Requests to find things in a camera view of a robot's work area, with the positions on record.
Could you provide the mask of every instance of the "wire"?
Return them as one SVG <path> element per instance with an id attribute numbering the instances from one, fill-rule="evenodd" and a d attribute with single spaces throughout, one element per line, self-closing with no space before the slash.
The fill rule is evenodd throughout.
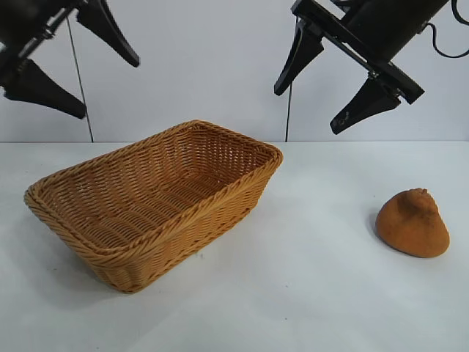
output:
<path id="1" fill-rule="evenodd" d="M 462 18 L 461 14 L 457 9 L 457 0 L 451 0 L 451 9 L 453 10 L 453 15 L 456 18 L 456 21 L 465 24 L 466 26 L 469 26 L 469 21 Z"/>
<path id="2" fill-rule="evenodd" d="M 453 15 L 454 15 L 454 18 L 456 18 L 456 21 L 458 21 L 459 23 L 461 24 L 464 24 L 466 26 L 469 26 L 469 21 L 465 20 L 461 14 L 459 13 L 458 9 L 457 9 L 457 0 L 451 0 L 451 10 L 453 11 Z M 448 59 L 460 59 L 462 57 L 465 57 L 467 55 L 469 55 L 469 49 L 460 54 L 460 55 L 448 55 L 448 54 L 445 54 L 443 53 L 437 46 L 437 27 L 436 25 L 434 25 L 433 23 L 427 23 L 424 27 L 423 30 L 425 30 L 426 27 L 430 27 L 432 29 L 432 34 L 433 34 L 433 38 L 432 38 L 432 44 L 433 44 L 433 48 L 435 49 L 435 51 L 437 53 L 439 53 L 441 56 L 443 57 L 447 57 Z"/>
<path id="3" fill-rule="evenodd" d="M 433 23 L 427 23 L 425 28 L 426 27 L 430 27 L 432 29 L 432 32 L 433 32 L 433 39 L 432 39 L 433 48 L 441 56 L 446 57 L 448 59 L 460 59 L 462 57 L 465 57 L 465 56 L 469 55 L 469 49 L 465 53 L 462 53 L 460 55 L 448 55 L 448 54 L 443 53 L 437 46 L 437 27 L 436 27 L 436 25 L 434 25 Z"/>

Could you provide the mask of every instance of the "woven basket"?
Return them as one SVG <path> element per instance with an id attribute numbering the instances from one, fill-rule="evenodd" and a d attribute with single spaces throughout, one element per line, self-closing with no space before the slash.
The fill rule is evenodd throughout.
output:
<path id="1" fill-rule="evenodd" d="M 192 121 L 45 177 L 25 203 L 104 282 L 134 293 L 242 220 L 282 160 Z"/>

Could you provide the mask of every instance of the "white tabletop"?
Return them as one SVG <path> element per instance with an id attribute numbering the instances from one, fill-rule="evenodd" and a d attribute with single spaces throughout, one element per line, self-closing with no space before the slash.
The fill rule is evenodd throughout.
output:
<path id="1" fill-rule="evenodd" d="M 131 296 L 23 204 L 40 177 L 122 145 L 0 144 L 0 351 L 469 351 L 469 143 L 277 144 L 257 208 Z M 373 231 L 416 187 L 451 235 L 431 260 Z"/>

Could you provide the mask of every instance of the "wicker basket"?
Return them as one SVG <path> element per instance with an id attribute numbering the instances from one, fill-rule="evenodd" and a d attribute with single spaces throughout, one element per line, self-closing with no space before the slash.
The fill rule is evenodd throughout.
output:
<path id="1" fill-rule="evenodd" d="M 45 177 L 25 202 L 104 282 L 134 293 L 242 220 L 282 160 L 192 121 Z"/>

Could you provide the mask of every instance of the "basket rim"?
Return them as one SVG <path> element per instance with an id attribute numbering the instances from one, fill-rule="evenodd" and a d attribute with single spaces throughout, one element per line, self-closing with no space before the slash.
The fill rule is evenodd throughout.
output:
<path id="1" fill-rule="evenodd" d="M 76 175 L 78 173 L 83 172 L 84 170 L 90 169 L 97 165 L 104 164 L 108 161 L 115 160 L 116 158 L 120 158 L 121 156 L 138 152 L 142 148 L 153 145 L 157 140 L 161 138 L 173 136 L 183 129 L 194 126 L 201 126 L 204 128 L 209 128 L 211 130 L 215 129 L 218 132 L 229 135 L 232 138 L 234 137 L 238 139 L 243 139 L 245 142 L 252 144 L 256 148 L 261 148 L 265 152 L 268 152 L 272 155 L 272 158 L 263 165 L 258 166 L 256 169 L 250 171 L 247 174 L 244 174 L 242 177 L 240 177 L 233 183 L 224 186 L 220 191 L 216 192 L 212 196 L 203 199 L 201 202 L 198 202 L 195 205 L 189 207 L 188 209 L 178 213 L 173 218 L 169 219 L 168 221 L 165 221 L 159 227 L 147 231 L 139 238 L 136 238 L 135 240 L 131 241 L 130 243 L 124 246 L 117 246 L 112 248 L 99 247 L 93 242 L 85 239 L 83 235 L 79 231 L 77 231 L 68 221 L 64 220 L 53 209 L 51 209 L 51 207 L 49 207 L 48 204 L 45 203 L 42 197 L 40 196 L 40 193 L 42 191 L 44 191 L 48 186 L 54 184 L 59 180 L 62 180 L 71 175 Z M 256 176 L 259 173 L 266 172 L 269 174 L 273 174 L 275 170 L 280 166 L 282 161 L 282 152 L 277 147 L 271 144 L 257 141 L 256 139 L 242 135 L 241 133 L 231 131 L 227 128 L 218 125 L 214 125 L 211 122 L 207 122 L 204 120 L 191 120 L 189 122 L 183 122 L 179 125 L 175 125 L 172 128 L 157 133 L 153 136 L 147 137 L 139 142 L 126 145 L 117 150 L 94 157 L 92 159 L 89 159 L 88 161 L 81 162 L 75 166 L 70 166 L 63 170 L 55 172 L 49 176 L 43 177 L 36 183 L 29 186 L 29 188 L 26 190 L 24 198 L 26 205 L 28 205 L 31 211 L 36 216 L 40 217 L 43 222 L 49 225 L 51 224 L 51 222 L 54 221 L 60 226 L 60 228 L 57 228 L 57 226 L 53 228 L 53 231 L 57 232 L 60 237 L 61 235 L 66 235 L 67 237 L 72 236 L 70 242 L 73 243 L 73 246 L 75 248 L 79 248 L 82 251 L 84 250 L 87 252 L 92 251 L 93 255 L 103 257 L 121 257 L 123 254 L 126 254 L 126 256 L 131 256 L 134 255 L 136 252 L 142 254 L 140 251 L 138 251 L 138 248 L 143 247 L 142 244 L 144 243 L 155 244 L 155 242 L 167 241 L 168 239 L 170 239 L 170 234 L 176 234 L 180 230 L 183 230 L 183 228 L 190 226 L 195 220 L 206 215 L 206 213 L 211 210 L 213 208 L 213 205 L 217 202 L 219 202 L 221 205 L 225 203 L 225 201 L 238 195 L 242 190 L 250 187 L 252 183 L 258 182 Z"/>

